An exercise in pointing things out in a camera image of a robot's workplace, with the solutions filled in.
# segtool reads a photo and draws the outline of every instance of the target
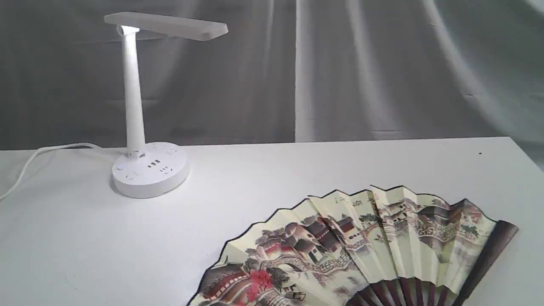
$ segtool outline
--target round lamp base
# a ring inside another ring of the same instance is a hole
[[[125,155],[113,164],[115,187],[131,198],[152,198],[181,184],[189,176],[187,153],[178,145],[156,142],[145,145],[145,155],[132,160]]]

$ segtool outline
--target paper fan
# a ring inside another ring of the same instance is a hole
[[[461,305],[517,230],[466,199],[333,191],[227,241],[188,305]]]

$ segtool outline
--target hand fan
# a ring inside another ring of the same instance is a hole
[[[517,230],[466,199],[333,191],[227,241],[188,305],[461,305]]]

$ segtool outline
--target desk lamp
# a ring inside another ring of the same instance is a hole
[[[115,161],[115,186],[132,198],[151,198],[181,184],[189,175],[187,154],[176,144],[145,143],[136,33],[140,29],[193,40],[211,40],[228,32],[227,25],[196,19],[121,12],[104,17],[122,37],[127,120],[127,154]]]

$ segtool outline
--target white table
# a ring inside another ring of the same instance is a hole
[[[32,163],[0,202],[0,305],[183,305],[223,243],[276,208],[335,188],[405,185],[464,197],[520,227],[466,305],[540,304],[544,174],[510,138],[190,146],[178,189],[112,189],[113,151]],[[0,191],[31,151],[0,152]]]

